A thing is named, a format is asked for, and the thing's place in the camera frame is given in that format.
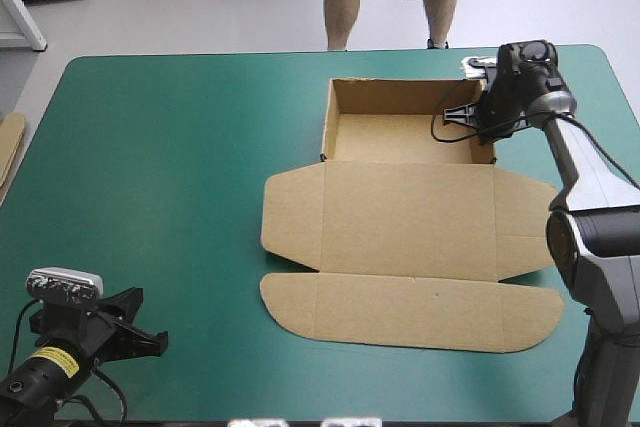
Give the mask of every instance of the cardboard box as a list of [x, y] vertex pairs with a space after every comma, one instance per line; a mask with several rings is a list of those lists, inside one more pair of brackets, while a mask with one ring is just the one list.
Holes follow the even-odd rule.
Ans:
[[24, 115], [12, 113], [0, 122], [0, 188], [4, 185], [11, 170], [24, 134], [26, 120]]
[[335, 79], [325, 162], [271, 177], [262, 244], [317, 274], [270, 274], [267, 309], [319, 340], [509, 352], [546, 338], [563, 301], [498, 281], [552, 265], [544, 228], [556, 195], [493, 165], [492, 145], [453, 144], [444, 108], [477, 81]]

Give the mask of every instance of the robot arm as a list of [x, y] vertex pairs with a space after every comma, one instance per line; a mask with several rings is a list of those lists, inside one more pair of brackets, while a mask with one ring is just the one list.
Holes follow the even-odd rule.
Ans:
[[640, 376], [640, 190], [610, 170], [576, 109], [555, 47], [519, 42], [500, 47], [495, 80], [465, 123], [487, 141], [528, 126], [545, 133], [563, 183], [547, 244], [571, 297], [591, 315], [573, 409], [556, 425], [626, 427]]

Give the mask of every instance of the man's leg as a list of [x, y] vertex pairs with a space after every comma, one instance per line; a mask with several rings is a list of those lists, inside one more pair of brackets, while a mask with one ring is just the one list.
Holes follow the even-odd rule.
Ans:
[[429, 35], [436, 47], [443, 48], [453, 23], [458, 0], [424, 0]]
[[328, 50], [346, 50], [353, 24], [358, 18], [360, 0], [324, 0], [324, 25]]

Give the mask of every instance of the sneaker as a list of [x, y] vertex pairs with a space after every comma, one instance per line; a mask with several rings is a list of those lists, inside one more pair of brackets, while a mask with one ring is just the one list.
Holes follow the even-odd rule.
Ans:
[[[448, 49], [448, 48], [449, 48], [449, 42], [445, 42], [445, 43], [444, 43], [444, 48], [445, 48], [445, 49]], [[434, 50], [434, 49], [435, 49], [435, 50], [439, 50], [439, 49], [438, 49], [438, 47], [436, 47], [436, 46], [433, 44], [433, 40], [431, 40], [431, 39], [427, 40], [427, 49], [428, 49], [428, 50]]]

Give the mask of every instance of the green table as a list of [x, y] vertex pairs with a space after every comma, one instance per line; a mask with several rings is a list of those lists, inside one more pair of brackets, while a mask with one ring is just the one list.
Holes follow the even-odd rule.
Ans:
[[[270, 318], [258, 292], [268, 272], [305, 270], [261, 248], [262, 193], [270, 175], [318, 160], [328, 79], [460, 78], [462, 57], [495, 52], [73, 61], [0, 209], [0, 358], [28, 300], [27, 273], [64, 266], [102, 275], [109, 294], [144, 287], [139, 325], [171, 333], [163, 358], [105, 367], [134, 419], [531, 422], [564, 413], [587, 326], [568, 297], [546, 342], [493, 355], [299, 338]], [[562, 47], [560, 61], [579, 119], [640, 176], [638, 125], [604, 53]], [[559, 184], [540, 132], [500, 142], [498, 157], [503, 168]], [[565, 293], [554, 268], [517, 281]], [[27, 355], [34, 337], [23, 339]], [[86, 390], [117, 416], [110, 392]]]

